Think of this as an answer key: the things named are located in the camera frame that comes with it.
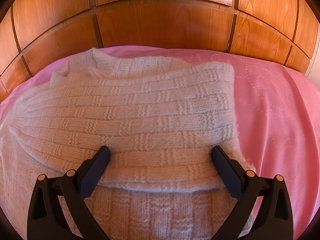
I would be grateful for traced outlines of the pink bedspread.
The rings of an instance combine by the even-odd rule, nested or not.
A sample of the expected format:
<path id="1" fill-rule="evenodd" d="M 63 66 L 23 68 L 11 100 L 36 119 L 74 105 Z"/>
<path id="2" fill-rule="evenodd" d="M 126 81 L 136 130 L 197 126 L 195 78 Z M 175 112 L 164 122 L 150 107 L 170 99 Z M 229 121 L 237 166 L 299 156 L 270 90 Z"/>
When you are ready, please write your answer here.
<path id="1" fill-rule="evenodd" d="M 176 58 L 193 65 L 230 64 L 234 69 L 237 135 L 249 165 L 244 169 L 262 177 L 284 177 L 293 213 L 293 238 L 303 233 L 319 208 L 319 90 L 304 74 L 274 63 L 200 50 L 97 50 L 120 59 L 151 56 Z M 53 72 L 38 85 L 47 83 Z M 38 85 L 26 86 L 21 95 Z M 7 99 L 1 107 L 1 121 L 21 95 Z"/>

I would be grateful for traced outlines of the wooden panelled wardrobe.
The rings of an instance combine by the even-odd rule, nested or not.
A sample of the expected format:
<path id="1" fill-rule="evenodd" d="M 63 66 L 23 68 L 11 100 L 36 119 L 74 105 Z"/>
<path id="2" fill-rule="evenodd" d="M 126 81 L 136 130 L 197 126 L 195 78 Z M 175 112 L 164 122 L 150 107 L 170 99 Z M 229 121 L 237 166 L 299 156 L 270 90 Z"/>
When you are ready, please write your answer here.
<path id="1" fill-rule="evenodd" d="M 7 0 L 1 99 L 58 59 L 124 45 L 221 51 L 308 74 L 319 7 L 312 0 Z"/>

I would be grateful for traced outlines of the white knitted sweater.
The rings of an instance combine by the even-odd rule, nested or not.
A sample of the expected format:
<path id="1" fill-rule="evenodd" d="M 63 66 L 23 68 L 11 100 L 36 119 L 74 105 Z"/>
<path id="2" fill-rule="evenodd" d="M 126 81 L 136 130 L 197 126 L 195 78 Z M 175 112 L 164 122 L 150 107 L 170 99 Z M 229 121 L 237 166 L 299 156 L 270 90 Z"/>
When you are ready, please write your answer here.
<path id="1" fill-rule="evenodd" d="M 87 205 L 111 239 L 210 239 L 230 214 L 210 160 L 241 153 L 228 63 L 71 57 L 1 121 L 1 208 L 23 237 L 39 174 L 76 169 L 101 146 L 111 161 Z"/>

